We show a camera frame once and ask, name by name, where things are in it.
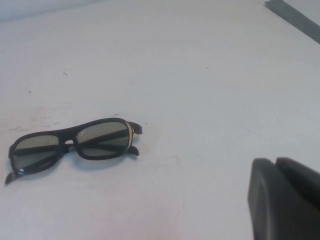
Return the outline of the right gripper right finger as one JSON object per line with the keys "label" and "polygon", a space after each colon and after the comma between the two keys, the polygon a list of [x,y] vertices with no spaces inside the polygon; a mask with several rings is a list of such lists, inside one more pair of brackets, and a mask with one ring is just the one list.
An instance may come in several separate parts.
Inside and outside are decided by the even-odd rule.
{"label": "right gripper right finger", "polygon": [[320,173],[287,157],[276,159],[276,166],[292,187],[308,202],[320,209]]}

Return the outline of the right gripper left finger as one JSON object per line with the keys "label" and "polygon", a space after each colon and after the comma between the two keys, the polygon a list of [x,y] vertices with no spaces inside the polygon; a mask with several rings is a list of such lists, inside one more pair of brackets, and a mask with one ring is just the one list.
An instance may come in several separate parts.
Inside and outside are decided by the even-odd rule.
{"label": "right gripper left finger", "polygon": [[255,240],[320,238],[320,209],[292,187],[276,161],[253,160],[247,201]]}

